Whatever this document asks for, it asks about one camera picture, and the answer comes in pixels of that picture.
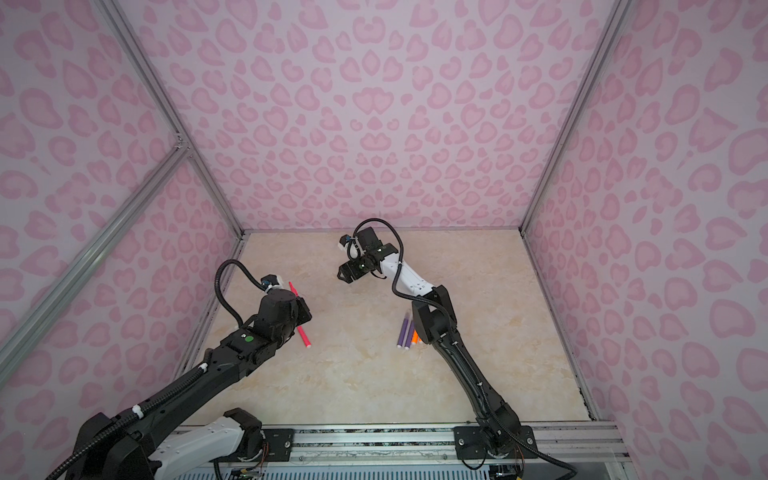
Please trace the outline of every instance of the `red marker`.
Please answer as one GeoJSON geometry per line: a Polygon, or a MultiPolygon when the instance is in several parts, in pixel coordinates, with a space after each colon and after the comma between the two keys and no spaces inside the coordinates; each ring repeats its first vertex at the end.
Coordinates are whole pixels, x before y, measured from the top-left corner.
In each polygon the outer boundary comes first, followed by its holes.
{"type": "MultiPolygon", "coordinates": [[[[288,286],[290,287],[290,291],[293,292],[293,295],[299,296],[299,292],[296,291],[296,288],[293,287],[293,284],[291,282],[288,282],[288,286]]],[[[304,328],[302,328],[302,326],[299,325],[296,329],[299,330],[299,335],[301,335],[301,340],[304,341],[304,346],[306,348],[310,348],[312,346],[312,343],[310,342],[310,339],[306,336],[306,333],[304,333],[304,328]]]]}

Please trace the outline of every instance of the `marble surface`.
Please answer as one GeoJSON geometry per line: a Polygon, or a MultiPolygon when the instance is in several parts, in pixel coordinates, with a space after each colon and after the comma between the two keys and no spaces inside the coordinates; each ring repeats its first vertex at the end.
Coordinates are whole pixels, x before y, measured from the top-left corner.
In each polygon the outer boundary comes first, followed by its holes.
{"type": "MultiPolygon", "coordinates": [[[[379,238],[396,245],[389,232],[379,238]]],[[[185,424],[241,407],[266,424],[463,422],[474,414],[442,357],[419,344],[396,347],[410,303],[391,280],[336,278],[346,261],[341,233],[254,233],[242,261],[256,278],[293,282],[313,319],[251,376],[224,390],[185,424]]],[[[405,260],[445,285],[458,328],[488,381],[522,420],[589,420],[517,230],[406,231],[405,260]]],[[[239,271],[226,298],[248,318],[262,294],[239,271]]],[[[219,308],[205,342],[215,347],[236,323],[219,308]]]]}

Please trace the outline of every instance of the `pink leopard print wallpaper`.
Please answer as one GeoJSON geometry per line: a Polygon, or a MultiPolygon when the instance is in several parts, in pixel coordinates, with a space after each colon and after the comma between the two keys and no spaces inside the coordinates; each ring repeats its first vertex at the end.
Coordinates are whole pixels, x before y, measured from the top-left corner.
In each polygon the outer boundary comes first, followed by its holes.
{"type": "Polygon", "coordinates": [[[0,392],[0,478],[42,478],[80,425],[170,380],[234,238],[185,162],[0,392]]]}
{"type": "Polygon", "coordinates": [[[246,228],[520,224],[612,0],[126,0],[246,228]]]}
{"type": "Polygon", "coordinates": [[[534,225],[641,478],[768,477],[768,2],[641,2],[534,225]]]}
{"type": "Polygon", "coordinates": [[[0,6],[0,345],[168,151],[88,0],[0,6]]]}

